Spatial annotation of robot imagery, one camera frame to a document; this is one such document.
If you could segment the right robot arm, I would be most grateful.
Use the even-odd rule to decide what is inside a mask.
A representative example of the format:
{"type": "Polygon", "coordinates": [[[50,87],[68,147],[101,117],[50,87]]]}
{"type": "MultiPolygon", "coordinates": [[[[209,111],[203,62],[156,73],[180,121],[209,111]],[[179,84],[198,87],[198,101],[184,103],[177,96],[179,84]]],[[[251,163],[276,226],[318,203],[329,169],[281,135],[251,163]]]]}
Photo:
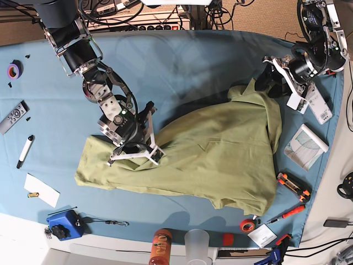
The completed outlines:
{"type": "Polygon", "coordinates": [[[126,82],[91,47],[80,7],[53,1],[36,10],[52,47],[83,77],[86,97],[100,105],[100,129],[110,139],[108,166],[273,165],[281,116],[264,81],[249,75],[256,59],[252,34],[148,33],[142,40],[156,41],[151,55],[130,43],[128,57],[140,56],[145,72],[128,69],[127,76],[137,78],[150,98],[139,109],[126,82]]]}

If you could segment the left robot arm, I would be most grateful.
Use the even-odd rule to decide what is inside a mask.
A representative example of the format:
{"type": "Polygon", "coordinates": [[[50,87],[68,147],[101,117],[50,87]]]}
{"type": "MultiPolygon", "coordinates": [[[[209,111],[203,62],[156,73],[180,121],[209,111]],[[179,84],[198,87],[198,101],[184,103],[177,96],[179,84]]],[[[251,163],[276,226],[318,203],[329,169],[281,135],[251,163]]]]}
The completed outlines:
{"type": "Polygon", "coordinates": [[[304,104],[316,77],[342,71],[349,59],[333,1],[298,1],[297,18],[305,41],[296,42],[284,58],[265,56],[265,70],[254,85],[270,98],[288,96],[294,110],[304,104]]]}

